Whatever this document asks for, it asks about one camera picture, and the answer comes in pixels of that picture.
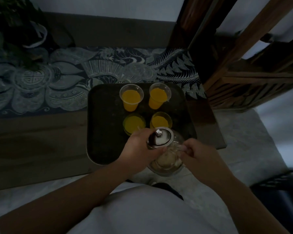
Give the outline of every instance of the person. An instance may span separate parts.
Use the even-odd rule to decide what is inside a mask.
[[[165,151],[147,148],[153,132],[133,133],[115,162],[1,216],[0,233],[219,233],[173,193],[124,183]],[[188,151],[181,160],[225,202],[240,234],[289,234],[234,177],[216,149],[195,139],[184,145]],[[131,188],[124,190],[124,185]]]

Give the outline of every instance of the patterned tablecloth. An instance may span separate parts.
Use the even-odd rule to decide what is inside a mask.
[[[17,67],[0,52],[0,118],[86,110],[98,84],[173,82],[184,93],[206,98],[186,49],[86,47],[31,49],[41,55],[39,71]]]

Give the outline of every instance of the glass teapot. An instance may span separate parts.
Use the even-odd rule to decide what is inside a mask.
[[[178,132],[167,127],[157,127],[156,132],[150,135],[147,141],[148,148],[167,147],[167,150],[152,161],[148,168],[163,177],[178,173],[183,168],[183,163],[179,158],[183,142],[184,139]]]

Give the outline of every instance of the white wall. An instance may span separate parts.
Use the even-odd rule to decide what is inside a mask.
[[[259,14],[270,0],[237,0],[222,24],[217,34],[233,36],[243,31]],[[293,39],[293,9],[271,29],[274,40],[289,42]]]
[[[184,0],[31,0],[42,11],[177,21]]]
[[[293,168],[293,89],[255,108],[289,168]]]

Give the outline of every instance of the hand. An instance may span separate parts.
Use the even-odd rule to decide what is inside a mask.
[[[125,166],[131,173],[130,175],[143,171],[150,162],[166,151],[166,147],[152,150],[148,149],[147,140],[153,132],[155,132],[155,129],[149,128],[135,131],[125,144],[117,162]]]
[[[200,182],[215,189],[234,178],[215,148],[193,138],[183,144],[188,149],[180,159]]]

